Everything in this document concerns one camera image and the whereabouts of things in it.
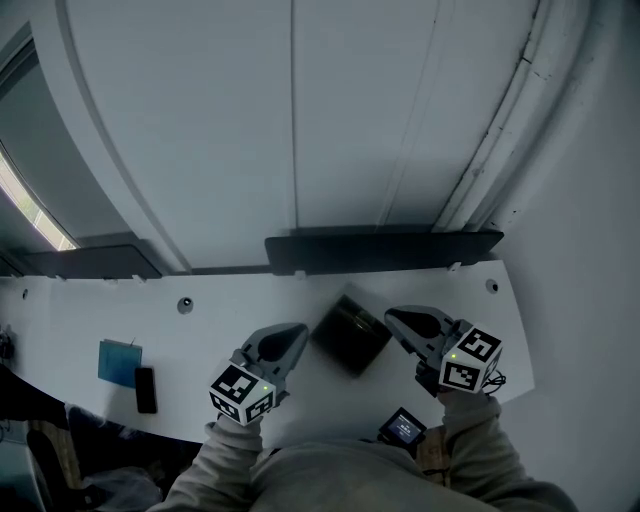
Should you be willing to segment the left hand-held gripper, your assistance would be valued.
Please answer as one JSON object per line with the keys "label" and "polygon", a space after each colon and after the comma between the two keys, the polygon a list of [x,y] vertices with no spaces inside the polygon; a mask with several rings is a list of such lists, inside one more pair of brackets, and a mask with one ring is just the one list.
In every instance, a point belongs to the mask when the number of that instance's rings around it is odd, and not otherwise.
{"label": "left hand-held gripper", "polygon": [[309,329],[303,323],[282,323],[255,331],[214,371],[208,387],[213,407],[242,426],[277,407],[288,395],[286,377],[297,365],[308,339]]}

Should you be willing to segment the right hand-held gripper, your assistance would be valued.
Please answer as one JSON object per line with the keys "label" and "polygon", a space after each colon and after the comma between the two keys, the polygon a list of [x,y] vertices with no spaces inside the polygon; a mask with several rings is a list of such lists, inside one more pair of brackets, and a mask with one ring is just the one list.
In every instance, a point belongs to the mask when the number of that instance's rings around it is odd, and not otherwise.
{"label": "right hand-held gripper", "polygon": [[384,323],[417,356],[415,380],[432,396],[444,390],[493,394],[503,386],[503,342],[484,327],[417,305],[388,309]]}

